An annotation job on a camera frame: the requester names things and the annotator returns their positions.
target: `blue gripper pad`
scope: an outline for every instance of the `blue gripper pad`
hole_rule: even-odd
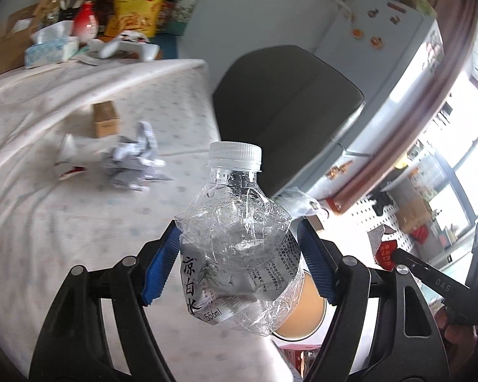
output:
[[[150,305],[155,298],[161,297],[163,287],[179,255],[180,235],[181,231],[174,227],[147,268],[145,286],[141,293],[141,298],[146,305]]]
[[[321,239],[306,219],[298,225],[298,243],[320,296],[335,305],[337,302],[335,273],[319,251],[319,246],[323,246]]]

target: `curtain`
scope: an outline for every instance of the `curtain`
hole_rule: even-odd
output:
[[[436,68],[427,90],[412,103],[404,122],[368,164],[334,197],[326,201],[337,213],[346,212],[372,190],[439,111],[473,46],[478,21],[476,0],[427,0],[437,12],[445,58]]]

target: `fridge magnet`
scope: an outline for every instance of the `fridge magnet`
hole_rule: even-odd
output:
[[[326,173],[326,178],[333,181],[338,175],[347,173],[347,170],[353,163],[354,161],[347,161],[340,166],[334,166]]]
[[[422,70],[428,68],[430,73],[434,73],[435,68],[444,58],[441,39],[439,35],[433,31],[427,41],[427,60],[423,63]]]
[[[352,29],[352,35],[354,36],[355,39],[361,40],[365,34],[363,33],[363,30],[360,30],[359,28],[354,28]]]
[[[374,49],[380,49],[382,47],[382,39],[380,37],[372,37],[370,43],[372,43]]]
[[[405,10],[405,8],[402,8],[402,7],[400,7],[400,6],[396,5],[396,4],[393,4],[393,3],[391,3],[391,2],[388,3],[388,7],[389,7],[389,8],[392,8],[393,10],[399,11],[399,12],[401,12],[401,13],[403,13],[403,14],[405,14],[405,13],[407,12],[407,11]]]
[[[368,10],[367,14],[370,18],[375,18],[379,14],[379,10],[377,8],[375,10]]]

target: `human hand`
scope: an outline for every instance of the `human hand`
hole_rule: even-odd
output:
[[[445,306],[437,311],[434,319],[437,327],[445,331],[445,339],[452,344],[452,348],[448,352],[448,363],[450,375],[453,376],[474,352],[478,339],[476,329],[469,325],[449,324]]]

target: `white bottle cap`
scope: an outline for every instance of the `white bottle cap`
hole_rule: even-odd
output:
[[[209,147],[211,168],[260,171],[262,148],[241,142],[213,142]]]

